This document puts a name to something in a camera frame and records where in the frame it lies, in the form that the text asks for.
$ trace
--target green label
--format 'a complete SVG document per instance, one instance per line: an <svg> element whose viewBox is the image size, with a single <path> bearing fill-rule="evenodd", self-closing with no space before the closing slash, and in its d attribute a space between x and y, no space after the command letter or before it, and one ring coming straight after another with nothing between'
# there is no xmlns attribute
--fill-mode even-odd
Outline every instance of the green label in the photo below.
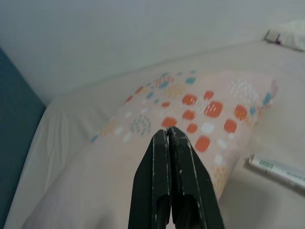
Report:
<svg viewBox="0 0 305 229"><path fill-rule="evenodd" d="M272 168L273 167L272 164L270 164L269 162L266 162L266 161L260 161L259 164L263 165L263 166L265 166L267 168Z"/></svg>

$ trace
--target white marker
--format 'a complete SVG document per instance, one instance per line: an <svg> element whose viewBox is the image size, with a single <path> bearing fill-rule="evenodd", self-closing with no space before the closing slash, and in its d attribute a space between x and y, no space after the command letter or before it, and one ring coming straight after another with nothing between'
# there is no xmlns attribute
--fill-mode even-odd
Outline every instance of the white marker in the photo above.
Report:
<svg viewBox="0 0 305 229"><path fill-rule="evenodd" d="M280 179L296 189L305 191L305 171L285 166L260 155L253 155L249 159L249 165Z"/></svg>

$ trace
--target white dot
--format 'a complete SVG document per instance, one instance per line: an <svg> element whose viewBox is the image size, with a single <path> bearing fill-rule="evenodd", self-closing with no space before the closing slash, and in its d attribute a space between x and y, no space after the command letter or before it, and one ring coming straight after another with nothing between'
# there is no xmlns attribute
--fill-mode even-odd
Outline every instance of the white dot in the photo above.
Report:
<svg viewBox="0 0 305 229"><path fill-rule="evenodd" d="M201 131L206 133L206 134L210 134L211 132L213 132L215 128L215 125L213 123L203 123L201 126Z"/></svg>
<svg viewBox="0 0 305 229"><path fill-rule="evenodd" d="M131 138L131 136L132 136L132 133L131 133L131 132L128 132L128 133L124 136L123 142L128 142L129 139Z"/></svg>
<svg viewBox="0 0 305 229"><path fill-rule="evenodd" d="M119 126L118 128L116 128L116 130L114 131L114 134L115 135L119 135L122 131L123 131L123 127L122 126Z"/></svg>
<svg viewBox="0 0 305 229"><path fill-rule="evenodd" d="M144 114L144 113L147 113L148 112L148 109L147 108L144 108L140 111L141 114Z"/></svg>
<svg viewBox="0 0 305 229"><path fill-rule="evenodd" d="M222 149L226 149L228 146L227 146L227 143L224 142L224 140L222 139L218 139L217 140L217 144L222 148Z"/></svg>
<svg viewBox="0 0 305 229"><path fill-rule="evenodd" d="M229 138L230 138L231 140L233 140L233 139L234 139L234 134L233 134L233 133L229 133Z"/></svg>
<svg viewBox="0 0 305 229"><path fill-rule="evenodd" d="M131 115L132 115L132 112L129 111L129 112L127 112L127 113L125 114L125 117L126 117L126 118L129 118Z"/></svg>
<svg viewBox="0 0 305 229"><path fill-rule="evenodd" d="M223 163L223 160L224 160L223 156L217 154L216 157L215 157L215 159L214 159L214 162L215 162L218 166L220 166L220 165Z"/></svg>

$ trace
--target pillow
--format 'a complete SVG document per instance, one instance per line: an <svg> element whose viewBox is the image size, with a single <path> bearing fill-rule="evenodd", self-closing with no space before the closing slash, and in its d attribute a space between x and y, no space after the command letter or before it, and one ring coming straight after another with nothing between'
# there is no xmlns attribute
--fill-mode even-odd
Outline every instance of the pillow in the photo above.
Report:
<svg viewBox="0 0 305 229"><path fill-rule="evenodd" d="M266 40L291 49L305 51L305 20L272 27Z"/></svg>
<svg viewBox="0 0 305 229"><path fill-rule="evenodd" d="M152 135L169 126L188 135L219 198L276 90L270 77L232 71L164 73L140 86L67 165L23 228L127 228L135 171Z"/></svg>

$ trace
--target white bed sheet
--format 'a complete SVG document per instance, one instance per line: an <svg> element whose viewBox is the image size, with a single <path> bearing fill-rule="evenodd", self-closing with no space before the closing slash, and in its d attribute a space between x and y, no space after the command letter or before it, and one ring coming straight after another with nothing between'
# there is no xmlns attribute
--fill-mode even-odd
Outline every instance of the white bed sheet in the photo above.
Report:
<svg viewBox="0 0 305 229"><path fill-rule="evenodd" d="M197 69L272 74L279 93L249 144L249 153L305 166L305 54L265 42L161 63L87 86L54 100L36 131L5 229L19 229L73 153L117 112L128 94L164 72ZM226 228L298 229L305 225L305 196L244 168L241 158L220 200Z"/></svg>

